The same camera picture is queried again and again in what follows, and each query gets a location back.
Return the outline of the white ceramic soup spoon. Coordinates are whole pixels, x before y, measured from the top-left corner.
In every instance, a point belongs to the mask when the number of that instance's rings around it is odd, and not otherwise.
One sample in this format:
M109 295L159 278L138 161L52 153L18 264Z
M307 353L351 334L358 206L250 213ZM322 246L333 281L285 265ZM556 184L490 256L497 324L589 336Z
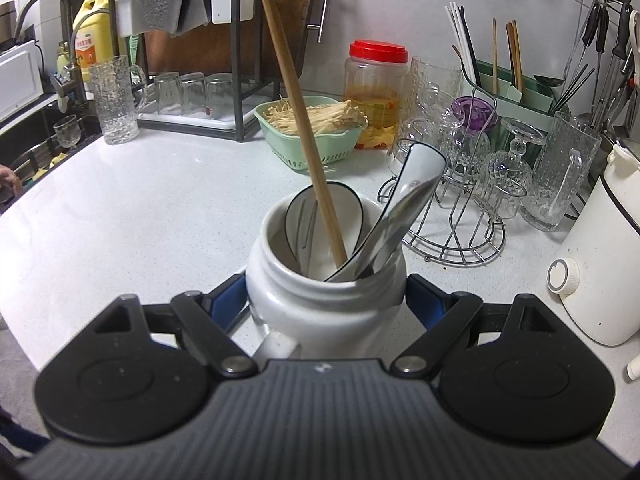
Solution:
M421 142L410 145L392 195L370 230L363 226L363 201L355 191L331 182L348 252L346 262L336 269L331 268L333 257L314 189L304 188L291 200L283 220L294 270L305 278L332 283L357 281L380 272L433 197L446 166L447 159L437 148Z

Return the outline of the white Starbucks ceramic jar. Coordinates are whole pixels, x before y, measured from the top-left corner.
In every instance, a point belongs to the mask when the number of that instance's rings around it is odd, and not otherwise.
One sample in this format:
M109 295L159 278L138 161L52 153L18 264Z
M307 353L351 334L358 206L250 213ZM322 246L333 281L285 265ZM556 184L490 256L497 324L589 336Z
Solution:
M326 283L292 269L284 215L292 194L275 203L250 251L245 271L254 321L268 334L254 353L272 359L367 359L380 353L405 297L407 267L397 249L377 274Z

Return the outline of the stainless steel spoon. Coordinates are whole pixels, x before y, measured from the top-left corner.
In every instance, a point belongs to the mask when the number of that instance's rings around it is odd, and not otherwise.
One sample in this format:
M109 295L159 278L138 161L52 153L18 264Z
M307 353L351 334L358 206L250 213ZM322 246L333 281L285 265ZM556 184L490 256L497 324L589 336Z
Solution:
M395 252L410 226L433 197L440 177L426 181L397 180L381 218L354 258L349 281L378 273Z

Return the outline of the wooden chopstick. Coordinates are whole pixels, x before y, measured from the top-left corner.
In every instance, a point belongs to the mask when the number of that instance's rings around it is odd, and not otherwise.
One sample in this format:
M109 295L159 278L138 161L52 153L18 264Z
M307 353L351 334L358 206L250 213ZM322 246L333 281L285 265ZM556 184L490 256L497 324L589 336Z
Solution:
M286 41L276 0L262 0L262 7L264 8L267 19L274 52L276 52L277 55L280 73L285 84L286 93L288 94L288 102L290 102L294 112L300 144L302 144L306 157L320 216L328 233L332 256L335 264L341 266L346 262L347 257L340 224L338 223L329 185L328 182L326 182L326 174L322 167L316 141L314 140L314 133L312 132L306 105L302 92L300 91L292 55L288 48L288 42Z

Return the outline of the kitchen faucet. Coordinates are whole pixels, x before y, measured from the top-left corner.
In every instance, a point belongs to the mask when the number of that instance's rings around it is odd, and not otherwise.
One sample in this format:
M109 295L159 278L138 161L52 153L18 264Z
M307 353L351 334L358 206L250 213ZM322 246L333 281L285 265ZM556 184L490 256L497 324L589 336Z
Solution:
M21 38L29 11L40 1L28 0L22 7L14 28L14 41ZM37 32L37 38L42 42L43 58L45 59L43 68L45 70L53 68L53 62L48 62L46 58L49 54L55 54L55 45L60 40L65 40L68 45L68 54L70 55L70 60L65 65L67 75L54 75L51 79L51 86L60 99L70 98L72 101L70 103L71 107L83 110L87 107L87 96L84 78L82 78L82 71L75 52L76 35L70 0L58 0L58 16L53 20L42 22L40 31Z

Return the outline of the hanging kitchen utensils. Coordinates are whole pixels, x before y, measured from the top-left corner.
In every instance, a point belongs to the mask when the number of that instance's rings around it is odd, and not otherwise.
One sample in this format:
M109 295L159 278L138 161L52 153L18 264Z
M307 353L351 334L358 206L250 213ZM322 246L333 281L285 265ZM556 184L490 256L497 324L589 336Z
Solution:
M629 138L639 118L639 6L632 0L591 0L553 109L568 110L588 84L590 126L610 139Z

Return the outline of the white electric cooking pot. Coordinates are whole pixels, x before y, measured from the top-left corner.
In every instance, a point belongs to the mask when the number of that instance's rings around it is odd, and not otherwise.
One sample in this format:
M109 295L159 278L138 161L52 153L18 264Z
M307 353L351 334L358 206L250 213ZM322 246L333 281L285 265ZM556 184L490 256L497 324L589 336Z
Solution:
M573 322L608 347L639 330L639 180L639 144L621 140L547 272Z

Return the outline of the textured glass mug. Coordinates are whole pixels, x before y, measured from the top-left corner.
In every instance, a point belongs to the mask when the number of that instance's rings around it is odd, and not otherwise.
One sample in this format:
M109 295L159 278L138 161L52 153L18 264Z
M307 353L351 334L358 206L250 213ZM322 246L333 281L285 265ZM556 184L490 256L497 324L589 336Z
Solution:
M547 142L536 159L532 187L520 213L534 228L553 231L586 180L600 148L600 136L588 122L556 113Z

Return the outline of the purple lid container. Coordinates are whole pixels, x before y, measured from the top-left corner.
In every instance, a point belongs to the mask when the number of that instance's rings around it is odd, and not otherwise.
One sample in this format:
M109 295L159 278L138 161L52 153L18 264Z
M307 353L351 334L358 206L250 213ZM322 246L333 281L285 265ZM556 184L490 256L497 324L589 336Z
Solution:
M460 96L451 104L462 127L470 133L490 131L497 125L498 114L495 107L477 96Z

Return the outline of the green plastic basket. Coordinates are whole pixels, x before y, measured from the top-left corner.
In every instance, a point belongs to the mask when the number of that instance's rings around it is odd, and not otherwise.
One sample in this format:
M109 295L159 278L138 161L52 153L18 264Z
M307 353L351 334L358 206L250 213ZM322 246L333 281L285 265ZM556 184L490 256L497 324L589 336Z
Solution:
M265 102L254 109L254 116L273 154L295 171L308 169L305 146L314 151L323 165L333 164L352 154L368 121L351 100L337 101L327 96L305 96L304 119L307 128L299 129L289 99Z

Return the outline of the green utensil drainer holder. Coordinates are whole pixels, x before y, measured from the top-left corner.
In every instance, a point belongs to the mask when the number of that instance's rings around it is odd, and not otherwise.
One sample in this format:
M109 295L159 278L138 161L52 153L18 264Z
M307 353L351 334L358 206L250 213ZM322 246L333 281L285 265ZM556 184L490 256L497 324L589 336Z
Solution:
M474 96L495 107L500 118L510 117L525 122L540 131L547 132L553 122L551 109L555 103L553 92L535 79L524 76L522 86L514 86L512 73L506 68L497 70L497 93L492 93L494 76L489 63L478 61L478 84L473 84L466 76L466 68L461 63L462 78L460 96Z

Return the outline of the bundle of dry noodles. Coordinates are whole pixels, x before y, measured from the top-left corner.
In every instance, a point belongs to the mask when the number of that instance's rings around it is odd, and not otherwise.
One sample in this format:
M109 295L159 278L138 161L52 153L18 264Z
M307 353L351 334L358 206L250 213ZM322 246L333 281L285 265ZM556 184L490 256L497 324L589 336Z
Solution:
M352 128L366 128L368 124L366 115L352 104L351 100L307 106L306 111L315 136L341 133ZM294 112L287 100L270 105L265 112L265 118L268 124L280 133L287 136L298 135Z

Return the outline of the upturned clear glass cup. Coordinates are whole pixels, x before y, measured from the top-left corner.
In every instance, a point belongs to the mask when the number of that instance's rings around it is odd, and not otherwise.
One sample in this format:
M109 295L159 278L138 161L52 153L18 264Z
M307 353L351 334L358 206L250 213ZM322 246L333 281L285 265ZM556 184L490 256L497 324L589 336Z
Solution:
M178 72L160 73L154 78L157 114L180 115L182 84Z

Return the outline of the tall textured glass pitcher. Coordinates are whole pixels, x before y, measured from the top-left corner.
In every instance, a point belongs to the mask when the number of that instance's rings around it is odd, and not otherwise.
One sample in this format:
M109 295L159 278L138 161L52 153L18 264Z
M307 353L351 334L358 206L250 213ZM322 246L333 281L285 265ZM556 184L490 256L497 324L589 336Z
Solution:
M144 71L130 64L126 55L117 55L89 67L90 88L106 144L123 144L139 133L138 108L132 93L131 75L140 79Z

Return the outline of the red lid plastic jar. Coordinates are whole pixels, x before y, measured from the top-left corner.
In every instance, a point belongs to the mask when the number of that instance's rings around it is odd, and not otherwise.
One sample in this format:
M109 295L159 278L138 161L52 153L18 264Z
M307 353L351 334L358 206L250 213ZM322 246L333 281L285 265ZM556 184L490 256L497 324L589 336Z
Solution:
M356 148L385 150L393 144L408 73L409 52L400 44L356 39L349 45L343 96L351 100L368 121Z

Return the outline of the wooden cutting board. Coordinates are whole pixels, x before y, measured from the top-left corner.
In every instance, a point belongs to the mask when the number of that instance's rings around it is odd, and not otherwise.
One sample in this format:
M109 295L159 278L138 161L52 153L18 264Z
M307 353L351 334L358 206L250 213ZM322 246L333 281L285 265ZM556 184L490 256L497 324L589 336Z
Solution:
M268 29L257 30L255 0L241 0L240 72L255 73L255 64L266 78L280 75ZM296 73L303 71L307 21L311 0L276 0ZM146 60L153 74L229 73L231 70L231 0L212 0L212 20L178 36L160 30L144 34Z

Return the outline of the yellow oil bottle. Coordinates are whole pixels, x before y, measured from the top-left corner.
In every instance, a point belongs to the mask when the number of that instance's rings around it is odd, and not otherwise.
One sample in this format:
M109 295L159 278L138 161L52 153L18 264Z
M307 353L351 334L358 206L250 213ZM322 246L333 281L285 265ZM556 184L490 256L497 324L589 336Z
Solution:
M89 68L113 56L108 0L84 0L74 18L75 53L85 84Z

